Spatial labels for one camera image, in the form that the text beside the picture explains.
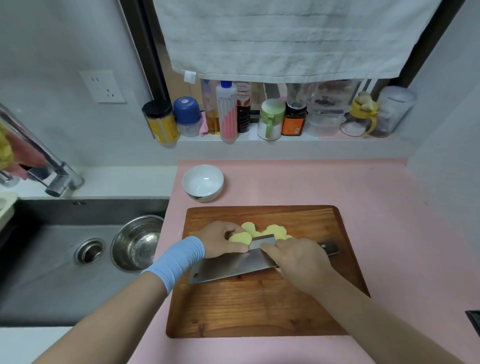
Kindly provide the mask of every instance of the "towel tag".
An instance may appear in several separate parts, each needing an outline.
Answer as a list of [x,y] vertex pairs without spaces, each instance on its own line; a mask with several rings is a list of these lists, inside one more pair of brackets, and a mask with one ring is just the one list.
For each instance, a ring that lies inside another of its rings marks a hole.
[[190,84],[194,84],[196,77],[197,77],[197,72],[185,71],[185,76],[184,76],[183,80],[185,82],[190,83]]

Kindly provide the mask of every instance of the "blue lid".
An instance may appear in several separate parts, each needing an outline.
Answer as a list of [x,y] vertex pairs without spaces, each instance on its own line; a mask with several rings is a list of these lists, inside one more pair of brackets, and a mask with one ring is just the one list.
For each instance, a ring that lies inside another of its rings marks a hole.
[[180,97],[173,102],[173,114],[178,124],[195,124],[201,118],[197,100],[190,96]]

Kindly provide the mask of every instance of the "electrical outlet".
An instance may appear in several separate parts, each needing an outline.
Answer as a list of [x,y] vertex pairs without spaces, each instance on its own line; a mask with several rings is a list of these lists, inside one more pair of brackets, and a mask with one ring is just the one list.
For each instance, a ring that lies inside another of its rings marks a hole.
[[112,70],[79,71],[90,94],[98,103],[123,103],[125,99]]

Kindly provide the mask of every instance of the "wooden cutting board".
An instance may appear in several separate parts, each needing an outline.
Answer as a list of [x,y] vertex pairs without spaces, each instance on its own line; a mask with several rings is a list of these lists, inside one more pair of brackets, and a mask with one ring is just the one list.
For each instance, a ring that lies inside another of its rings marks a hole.
[[[333,268],[369,295],[338,209],[334,206],[212,206],[187,210],[183,238],[217,221],[251,221],[257,231],[284,226],[295,238],[333,240]],[[167,321],[170,338],[346,335],[312,297],[275,269],[189,285],[188,273],[175,286]]]

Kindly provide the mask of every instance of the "yellow container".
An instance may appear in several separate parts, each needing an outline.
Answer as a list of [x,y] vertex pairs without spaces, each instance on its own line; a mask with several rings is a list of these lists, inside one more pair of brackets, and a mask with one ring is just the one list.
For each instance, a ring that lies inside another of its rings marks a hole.
[[164,145],[178,140],[180,133],[169,101],[149,101],[142,111],[155,140]]

